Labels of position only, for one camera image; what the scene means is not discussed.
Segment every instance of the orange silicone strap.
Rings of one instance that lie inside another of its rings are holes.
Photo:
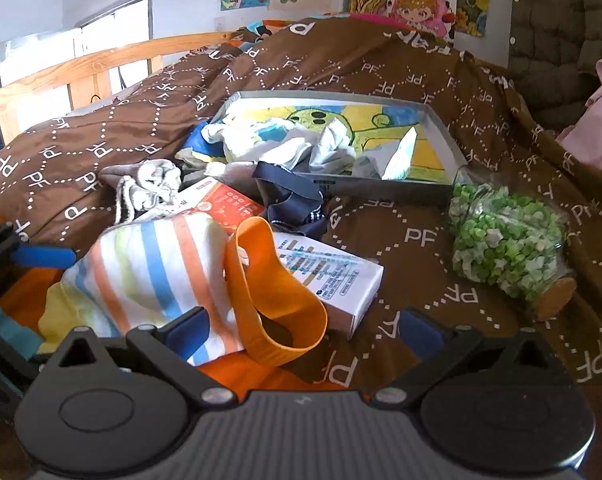
[[[246,267],[241,263],[239,247],[247,253]],[[328,325],[325,307],[281,264],[265,219],[244,220],[230,238],[225,250],[225,277],[239,336],[257,363],[283,365],[323,339]],[[292,346],[272,339],[261,316],[284,327],[292,338]]]

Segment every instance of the striped cloth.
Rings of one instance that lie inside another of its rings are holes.
[[[190,362],[242,350],[223,277],[227,241],[202,212],[105,232],[48,290],[39,351],[55,350],[78,325],[116,337],[143,323],[161,327],[197,305],[207,310],[210,335]]]

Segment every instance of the blue cloth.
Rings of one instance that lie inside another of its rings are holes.
[[[207,126],[207,122],[203,121],[200,123],[192,132],[190,136],[187,138],[181,149],[183,148],[192,148],[192,151],[195,153],[201,153],[202,155],[207,155],[210,157],[224,157],[225,153],[223,153],[223,143],[222,142],[207,142],[203,135],[201,134],[201,130],[203,130],[204,126]]]
[[[26,326],[21,326],[5,315],[0,307],[0,336],[12,345],[25,359],[30,359],[43,342],[41,336]]]

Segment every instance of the wooden railing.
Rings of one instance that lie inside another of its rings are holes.
[[[112,95],[108,74],[111,68],[146,59],[148,72],[151,74],[163,67],[163,56],[222,43],[232,35],[232,32],[206,32],[134,43],[71,59],[4,86],[0,88],[3,142],[7,145],[21,133],[18,128],[17,107],[34,94],[68,85],[70,104],[72,110],[76,110],[89,105],[95,95],[101,98]]]

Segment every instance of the cork stopper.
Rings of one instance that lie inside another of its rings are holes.
[[[537,321],[547,321],[556,316],[572,299],[577,290],[577,282],[572,277],[560,278],[532,305],[532,313]]]

